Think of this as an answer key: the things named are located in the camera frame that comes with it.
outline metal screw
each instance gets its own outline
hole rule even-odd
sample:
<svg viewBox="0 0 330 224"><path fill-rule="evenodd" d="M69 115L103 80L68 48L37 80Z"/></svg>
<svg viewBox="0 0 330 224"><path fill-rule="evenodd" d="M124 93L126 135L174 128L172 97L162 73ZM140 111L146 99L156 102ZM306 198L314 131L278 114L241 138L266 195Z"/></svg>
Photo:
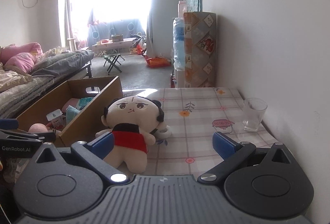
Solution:
<svg viewBox="0 0 330 224"><path fill-rule="evenodd" d="M124 174L113 174L110 179L113 181L113 182L123 182L127 179L127 176L124 175Z"/></svg>
<svg viewBox="0 0 330 224"><path fill-rule="evenodd" d="M215 174L205 173L201 175L201 180L203 181L215 181L217 176Z"/></svg>

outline patterned refrigerator cover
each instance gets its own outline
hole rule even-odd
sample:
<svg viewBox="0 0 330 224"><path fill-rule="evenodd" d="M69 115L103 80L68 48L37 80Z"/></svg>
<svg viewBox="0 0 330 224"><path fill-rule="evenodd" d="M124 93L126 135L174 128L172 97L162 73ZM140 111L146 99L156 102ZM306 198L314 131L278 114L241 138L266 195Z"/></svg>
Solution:
<svg viewBox="0 0 330 224"><path fill-rule="evenodd" d="M184 13L185 87L214 87L217 18L211 12Z"/></svg>

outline floral tablecloth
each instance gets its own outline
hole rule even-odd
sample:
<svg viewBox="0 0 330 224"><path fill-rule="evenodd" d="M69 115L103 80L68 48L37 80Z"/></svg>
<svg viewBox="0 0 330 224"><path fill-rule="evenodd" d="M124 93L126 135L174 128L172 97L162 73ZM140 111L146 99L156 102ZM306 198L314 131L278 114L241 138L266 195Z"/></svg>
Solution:
<svg viewBox="0 0 330 224"><path fill-rule="evenodd" d="M172 137L148 147L144 174L192 174L197 178L223 159L212 147L216 131L237 142L249 141L270 148L277 140L260 125L247 132L242 125L243 99L232 88L166 88L124 90L124 96L139 95L162 103ZM119 167L129 174L125 164Z"/></svg>

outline drinking glass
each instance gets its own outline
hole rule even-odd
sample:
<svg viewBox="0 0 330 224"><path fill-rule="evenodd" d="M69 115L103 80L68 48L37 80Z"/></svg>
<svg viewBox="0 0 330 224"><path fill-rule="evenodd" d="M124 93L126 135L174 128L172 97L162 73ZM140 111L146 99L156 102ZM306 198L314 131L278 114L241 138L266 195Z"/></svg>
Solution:
<svg viewBox="0 0 330 224"><path fill-rule="evenodd" d="M264 117L267 103L259 98L248 98L244 100L243 125L244 130L256 132Z"/></svg>

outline orange flower print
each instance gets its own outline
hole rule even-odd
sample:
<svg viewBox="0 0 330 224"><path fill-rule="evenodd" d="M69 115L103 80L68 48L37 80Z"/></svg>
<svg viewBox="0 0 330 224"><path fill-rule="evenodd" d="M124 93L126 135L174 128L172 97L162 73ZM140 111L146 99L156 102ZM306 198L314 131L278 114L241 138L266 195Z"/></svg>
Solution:
<svg viewBox="0 0 330 224"><path fill-rule="evenodd" d="M186 111L186 110L182 110L181 112L179 112L179 114L182 117L188 117L190 115L190 112L189 111Z"/></svg>
<svg viewBox="0 0 330 224"><path fill-rule="evenodd" d="M188 164L192 164L194 162L195 162L195 159L194 158L187 158L186 159L186 163L188 163Z"/></svg>

